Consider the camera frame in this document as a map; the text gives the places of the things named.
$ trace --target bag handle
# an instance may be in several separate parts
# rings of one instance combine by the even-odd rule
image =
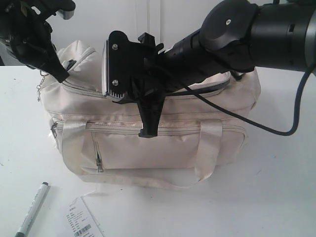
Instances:
[[[189,186],[178,186],[167,181],[134,175],[124,175],[122,170],[106,169],[101,174],[85,172],[80,166],[81,151],[84,142],[86,121],[66,121],[63,128],[61,153],[64,163],[73,173],[86,182],[111,183],[121,185],[136,185],[141,187],[181,190],[209,178],[216,166],[222,137],[220,120],[203,120],[200,123],[200,139],[197,148],[195,173],[197,181]]]

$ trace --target paper tag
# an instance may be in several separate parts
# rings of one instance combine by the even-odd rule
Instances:
[[[67,208],[64,215],[67,224],[63,236],[103,237],[81,197],[74,200]]]

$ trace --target wire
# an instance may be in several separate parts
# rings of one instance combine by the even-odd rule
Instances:
[[[293,126],[292,128],[288,131],[288,132],[282,132],[282,131],[278,131],[278,130],[275,130],[275,129],[272,129],[270,127],[267,127],[267,126],[264,126],[262,124],[259,124],[257,122],[254,122],[250,119],[247,119],[243,116],[240,116],[238,114],[235,114],[231,111],[228,111],[210,101],[208,101],[207,99],[205,99],[203,96],[201,96],[200,94],[196,93],[194,90],[190,89],[188,86],[186,86],[183,82],[181,82],[180,80],[178,80],[177,78],[175,78],[169,71],[167,71],[166,69],[164,68],[161,68],[161,67],[155,67],[155,68],[158,68],[160,70],[162,70],[168,77],[170,77],[171,79],[174,79],[176,80],[183,88],[185,88],[187,91],[189,91],[192,95],[194,95],[195,97],[197,97],[198,99],[200,99],[201,101],[207,103],[208,105],[218,109],[219,111],[221,112],[224,112],[230,116],[233,116],[237,119],[240,119],[250,125],[253,125],[253,126],[256,126],[258,128],[261,128],[265,131],[268,131],[270,133],[273,133],[273,134],[276,134],[276,135],[279,135],[279,136],[291,136],[293,135],[297,128],[298,128],[298,124],[299,124],[299,120],[300,120],[300,107],[301,107],[301,99],[302,99],[302,94],[303,94],[303,90],[304,90],[304,87],[305,87],[305,84],[308,80],[308,78],[310,77],[310,75],[312,74],[312,72],[316,69],[316,62],[313,63],[311,66],[309,66],[306,70],[306,72],[304,73],[302,79],[301,79],[301,82],[297,88],[297,92],[296,92],[296,97],[295,97],[295,104],[294,104],[294,119],[293,119]]]

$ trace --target table surface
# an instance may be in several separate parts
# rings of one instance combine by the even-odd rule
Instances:
[[[302,73],[258,69],[262,94],[250,117],[287,130]],[[56,237],[63,208],[94,191],[63,164],[37,102],[38,71],[0,67],[0,230],[14,236],[42,182],[51,187],[29,233]],[[106,237],[316,236],[316,80],[308,81],[299,130],[278,137],[248,126],[233,164],[176,192],[98,185],[85,197]]]

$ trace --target handbag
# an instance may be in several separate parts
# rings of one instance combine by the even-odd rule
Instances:
[[[58,83],[44,75],[39,99],[68,169],[86,182],[180,189],[233,162],[247,133],[244,122],[181,91],[167,96],[158,137],[140,138],[134,103],[120,105],[102,94],[102,59],[75,41],[58,52],[70,76]],[[260,95],[256,71],[236,80],[218,74],[190,86],[207,100],[248,116]]]

